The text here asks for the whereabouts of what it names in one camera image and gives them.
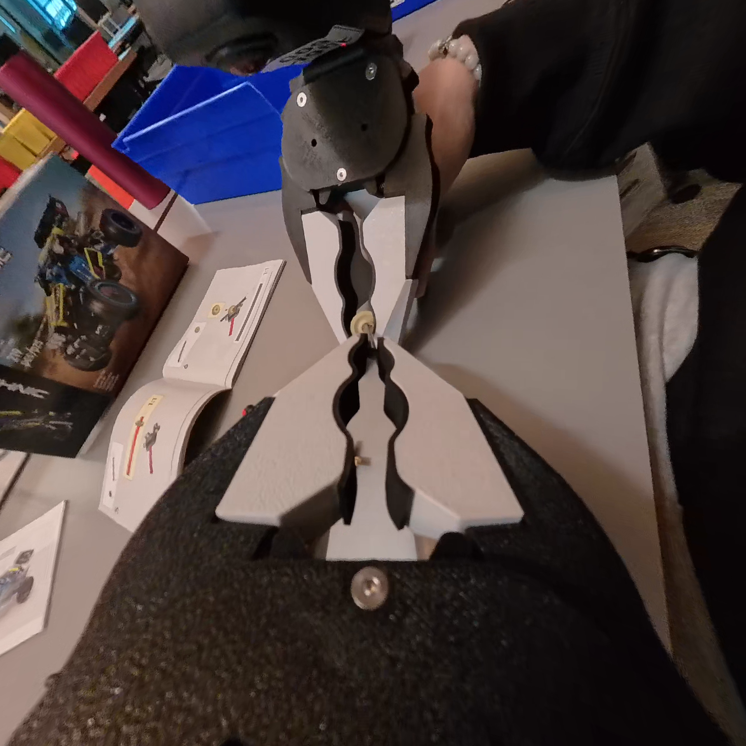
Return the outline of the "person's right hand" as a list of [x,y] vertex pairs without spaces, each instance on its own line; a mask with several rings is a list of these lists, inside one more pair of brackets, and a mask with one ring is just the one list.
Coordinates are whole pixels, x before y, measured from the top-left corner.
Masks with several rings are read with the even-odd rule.
[[418,74],[415,108],[432,122],[431,145],[442,193],[449,190],[471,153],[477,95],[477,79],[456,58],[430,61]]

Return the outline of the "closed lego instruction booklet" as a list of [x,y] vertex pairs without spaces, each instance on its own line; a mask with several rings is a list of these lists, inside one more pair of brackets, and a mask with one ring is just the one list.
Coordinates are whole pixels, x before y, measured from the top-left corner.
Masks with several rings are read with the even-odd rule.
[[1,655],[45,629],[67,504],[1,541]]

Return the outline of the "person's dark clothing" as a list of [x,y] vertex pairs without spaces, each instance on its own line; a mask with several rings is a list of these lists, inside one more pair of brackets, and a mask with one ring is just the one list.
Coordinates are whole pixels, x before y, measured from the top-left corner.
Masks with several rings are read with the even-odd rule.
[[717,627],[744,632],[745,191],[698,257],[697,332],[667,386],[685,534]]

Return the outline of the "open lego instruction booklet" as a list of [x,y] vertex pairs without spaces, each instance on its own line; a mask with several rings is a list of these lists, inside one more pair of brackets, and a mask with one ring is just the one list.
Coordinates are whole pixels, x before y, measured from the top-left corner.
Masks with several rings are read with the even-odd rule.
[[183,471],[192,429],[230,392],[285,260],[225,268],[213,277],[161,377],[129,397],[107,450],[99,510],[129,532]]

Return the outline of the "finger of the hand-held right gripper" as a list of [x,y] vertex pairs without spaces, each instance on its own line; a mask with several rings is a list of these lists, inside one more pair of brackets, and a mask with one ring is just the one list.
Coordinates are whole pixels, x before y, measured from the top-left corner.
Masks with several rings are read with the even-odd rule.
[[405,197],[351,195],[359,228],[352,278],[359,311],[371,311],[377,336],[402,341],[417,281],[406,267]]
[[352,211],[303,216],[310,284],[334,336],[350,336],[352,318],[368,308],[373,272],[363,255],[359,220]]

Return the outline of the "person's right forearm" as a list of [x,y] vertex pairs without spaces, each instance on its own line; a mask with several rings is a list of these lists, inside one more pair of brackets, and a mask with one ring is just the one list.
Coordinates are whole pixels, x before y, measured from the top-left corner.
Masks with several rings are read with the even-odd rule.
[[461,22],[482,67],[471,156],[610,167],[650,144],[744,183],[744,1],[519,1]]

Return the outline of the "lego set box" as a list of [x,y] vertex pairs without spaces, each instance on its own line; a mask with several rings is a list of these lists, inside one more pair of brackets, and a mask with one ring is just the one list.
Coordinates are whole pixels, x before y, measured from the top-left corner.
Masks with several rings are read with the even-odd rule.
[[55,155],[1,202],[1,448],[74,458],[189,259]]

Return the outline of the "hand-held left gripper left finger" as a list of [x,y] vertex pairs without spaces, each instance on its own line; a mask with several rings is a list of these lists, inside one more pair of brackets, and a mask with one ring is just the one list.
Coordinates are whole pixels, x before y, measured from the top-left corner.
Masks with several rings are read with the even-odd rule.
[[289,528],[305,541],[351,523],[357,467],[348,424],[369,352],[368,340],[346,340],[274,396],[218,518]]

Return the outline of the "maroon rolled mat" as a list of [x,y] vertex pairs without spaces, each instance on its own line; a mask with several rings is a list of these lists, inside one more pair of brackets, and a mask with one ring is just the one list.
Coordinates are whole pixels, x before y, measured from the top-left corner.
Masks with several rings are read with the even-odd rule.
[[2,42],[1,89],[83,158],[152,210],[170,188],[113,148],[116,135],[14,42]]

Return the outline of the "yellow storage box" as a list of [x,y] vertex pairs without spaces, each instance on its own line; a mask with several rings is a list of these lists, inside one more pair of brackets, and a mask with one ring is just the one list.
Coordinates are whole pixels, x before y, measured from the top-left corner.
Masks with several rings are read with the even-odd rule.
[[26,109],[21,109],[1,134],[1,157],[20,171],[32,166],[56,134]]

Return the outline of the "red storage box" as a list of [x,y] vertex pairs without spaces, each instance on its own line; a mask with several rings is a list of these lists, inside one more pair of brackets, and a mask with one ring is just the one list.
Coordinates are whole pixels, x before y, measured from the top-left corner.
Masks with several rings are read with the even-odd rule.
[[53,76],[75,98],[85,101],[118,63],[117,53],[101,32],[94,31]]

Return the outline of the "white cloth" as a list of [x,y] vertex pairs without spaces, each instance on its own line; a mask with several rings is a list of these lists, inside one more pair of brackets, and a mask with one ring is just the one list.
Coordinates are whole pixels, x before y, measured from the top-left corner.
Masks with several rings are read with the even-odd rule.
[[665,385],[691,352],[698,325],[698,259],[628,259],[639,370],[644,387]]

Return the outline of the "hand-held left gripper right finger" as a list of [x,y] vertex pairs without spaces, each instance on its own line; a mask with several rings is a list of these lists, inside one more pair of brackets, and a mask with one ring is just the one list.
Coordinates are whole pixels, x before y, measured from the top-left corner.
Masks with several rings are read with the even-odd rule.
[[430,539],[511,525],[524,510],[464,395],[412,354],[378,341],[387,445],[387,510],[399,530]]

